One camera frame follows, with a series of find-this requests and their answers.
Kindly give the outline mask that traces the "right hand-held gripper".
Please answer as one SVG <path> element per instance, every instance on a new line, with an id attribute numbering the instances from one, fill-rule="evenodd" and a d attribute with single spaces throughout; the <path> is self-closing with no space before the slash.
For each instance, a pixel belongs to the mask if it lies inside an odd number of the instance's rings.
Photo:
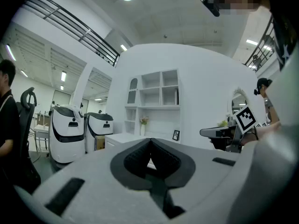
<path id="1" fill-rule="evenodd" d="M 201 129 L 200 135 L 208 138 L 226 138 L 225 151 L 240 153 L 247 142 L 259 140 L 257 128 L 266 127 L 267 122 L 257 121 L 253 111 L 248 105 L 244 106 L 233 116 L 228 117 L 227 127 L 213 127 Z"/>

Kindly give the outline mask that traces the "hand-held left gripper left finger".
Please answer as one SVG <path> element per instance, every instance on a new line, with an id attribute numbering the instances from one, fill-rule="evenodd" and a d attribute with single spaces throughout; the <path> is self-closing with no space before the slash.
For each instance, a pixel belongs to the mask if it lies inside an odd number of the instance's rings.
<path id="1" fill-rule="evenodd" d="M 160 224 L 168 221 L 148 191 L 124 187 L 110 171 L 112 158 L 137 143 L 135 140 L 85 154 L 43 182 L 33 197 L 45 205 L 71 178 L 80 178 L 85 182 L 63 212 L 63 219 L 78 224 Z"/>

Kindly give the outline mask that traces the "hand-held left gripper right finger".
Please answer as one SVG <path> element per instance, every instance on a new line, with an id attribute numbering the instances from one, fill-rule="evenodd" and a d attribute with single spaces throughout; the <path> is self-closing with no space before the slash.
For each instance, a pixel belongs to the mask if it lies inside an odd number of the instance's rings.
<path id="1" fill-rule="evenodd" d="M 236 167 L 240 154 L 155 138 L 149 144 L 153 163 L 166 185 L 162 199 L 170 198 L 175 216 L 150 213 L 150 224 L 226 224 L 231 195 L 221 185 Z"/>

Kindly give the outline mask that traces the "white cabinet door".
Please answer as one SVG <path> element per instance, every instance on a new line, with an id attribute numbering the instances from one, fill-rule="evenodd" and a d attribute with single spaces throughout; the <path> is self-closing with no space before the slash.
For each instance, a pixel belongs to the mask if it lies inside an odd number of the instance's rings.
<path id="1" fill-rule="evenodd" d="M 140 103 L 139 91 L 140 91 L 140 77 L 136 76 L 130 79 L 128 85 L 128 95 L 127 95 L 127 106 L 138 106 Z"/>

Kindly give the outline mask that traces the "person's right forearm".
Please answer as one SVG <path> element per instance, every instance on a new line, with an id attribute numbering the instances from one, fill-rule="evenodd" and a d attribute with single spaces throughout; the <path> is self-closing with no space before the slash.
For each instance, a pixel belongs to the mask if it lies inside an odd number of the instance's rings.
<path id="1" fill-rule="evenodd" d="M 281 122 L 278 121 L 269 126 L 253 127 L 248 130 L 242 137 L 241 145 L 245 146 L 249 142 L 260 140 L 262 137 L 271 132 L 277 131 L 281 127 Z"/>

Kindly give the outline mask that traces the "brown cardboard box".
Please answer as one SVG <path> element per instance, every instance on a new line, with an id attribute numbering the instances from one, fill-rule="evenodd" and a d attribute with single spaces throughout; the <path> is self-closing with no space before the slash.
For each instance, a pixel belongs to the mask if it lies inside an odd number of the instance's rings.
<path id="1" fill-rule="evenodd" d="M 95 136 L 94 139 L 94 150 L 101 150 L 105 148 L 105 136 L 103 135 L 99 135 L 99 136 Z"/>

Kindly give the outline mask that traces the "white and black robot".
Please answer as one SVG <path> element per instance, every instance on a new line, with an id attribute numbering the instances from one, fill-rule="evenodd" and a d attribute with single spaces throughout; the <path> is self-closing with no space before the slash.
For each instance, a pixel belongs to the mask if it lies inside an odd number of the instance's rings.
<path id="1" fill-rule="evenodd" d="M 85 127 L 85 151 L 91 153 L 94 150 L 95 136 L 113 134 L 113 117 L 107 113 L 89 112 L 84 116 Z"/>
<path id="2" fill-rule="evenodd" d="M 62 115 L 59 107 L 55 106 L 50 116 L 50 155 L 55 162 L 68 164 L 85 155 L 84 118 L 78 123 Z"/>

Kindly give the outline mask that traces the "white ornate mirror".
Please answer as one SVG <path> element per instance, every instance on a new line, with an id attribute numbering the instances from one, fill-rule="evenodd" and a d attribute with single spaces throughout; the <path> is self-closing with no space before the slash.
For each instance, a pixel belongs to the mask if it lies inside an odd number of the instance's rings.
<path id="1" fill-rule="evenodd" d="M 247 104 L 248 101 L 244 90 L 241 88 L 235 89 L 231 101 L 232 114 L 237 113 Z"/>

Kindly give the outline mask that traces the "white shelving unit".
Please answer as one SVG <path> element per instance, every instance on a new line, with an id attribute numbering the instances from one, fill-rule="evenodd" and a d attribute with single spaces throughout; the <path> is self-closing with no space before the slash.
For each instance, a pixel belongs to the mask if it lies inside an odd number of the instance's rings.
<path id="1" fill-rule="evenodd" d="M 127 106 L 127 98 L 125 99 L 124 131 L 140 135 L 140 118 L 149 117 L 145 125 L 145 136 L 172 139 L 174 130 L 179 130 L 181 136 L 178 70 L 156 71 L 137 76 L 141 81 L 140 103 L 138 106 Z"/>

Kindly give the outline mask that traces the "white plastic bag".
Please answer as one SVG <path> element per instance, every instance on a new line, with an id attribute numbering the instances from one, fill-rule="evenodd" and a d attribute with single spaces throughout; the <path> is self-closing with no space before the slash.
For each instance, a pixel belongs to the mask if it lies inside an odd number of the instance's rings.
<path id="1" fill-rule="evenodd" d="M 75 105 L 61 105 L 58 110 L 64 116 L 75 118 L 78 123 L 81 123 L 84 118 L 80 108 Z"/>

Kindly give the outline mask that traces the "white cart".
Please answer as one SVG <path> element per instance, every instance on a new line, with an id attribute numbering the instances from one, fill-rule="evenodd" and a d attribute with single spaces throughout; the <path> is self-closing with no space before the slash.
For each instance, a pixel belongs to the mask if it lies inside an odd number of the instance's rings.
<path id="1" fill-rule="evenodd" d="M 34 123 L 34 139 L 38 152 L 49 152 L 49 126 L 50 116 L 46 114 L 36 113 Z"/>

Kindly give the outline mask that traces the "black mesh office chair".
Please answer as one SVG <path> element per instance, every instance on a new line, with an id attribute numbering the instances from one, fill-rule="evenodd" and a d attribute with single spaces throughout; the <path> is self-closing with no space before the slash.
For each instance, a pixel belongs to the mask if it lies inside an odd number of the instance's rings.
<path id="1" fill-rule="evenodd" d="M 22 187 L 28 193 L 32 194 L 41 184 L 41 178 L 29 156 L 28 135 L 31 121 L 34 115 L 37 99 L 34 88 L 30 87 L 25 90 L 19 102 L 16 103 L 19 113 L 20 123 L 20 146 L 17 150 L 16 157 L 16 176 L 17 185 Z"/>

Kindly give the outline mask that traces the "black metal railing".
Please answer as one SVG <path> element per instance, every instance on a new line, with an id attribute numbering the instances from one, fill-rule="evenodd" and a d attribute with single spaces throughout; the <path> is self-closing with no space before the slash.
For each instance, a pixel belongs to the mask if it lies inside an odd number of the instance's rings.
<path id="1" fill-rule="evenodd" d="M 246 62 L 243 63 L 243 65 L 253 70 L 254 72 L 257 72 L 275 52 L 274 36 L 274 22 L 273 16 L 271 15 L 262 38 L 257 43 L 253 52 L 246 60 Z"/>
<path id="2" fill-rule="evenodd" d="M 120 54 L 99 34 L 53 0 L 25 0 L 23 8 L 65 32 L 115 67 Z"/>

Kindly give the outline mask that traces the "black star-print t-shirt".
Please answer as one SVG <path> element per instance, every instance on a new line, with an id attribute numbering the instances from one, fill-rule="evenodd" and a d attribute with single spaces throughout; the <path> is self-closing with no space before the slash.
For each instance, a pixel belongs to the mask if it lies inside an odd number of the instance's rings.
<path id="1" fill-rule="evenodd" d="M 271 9 L 270 12 L 273 18 L 275 52 L 281 71 L 298 43 L 298 36 L 288 16 L 277 9 Z"/>

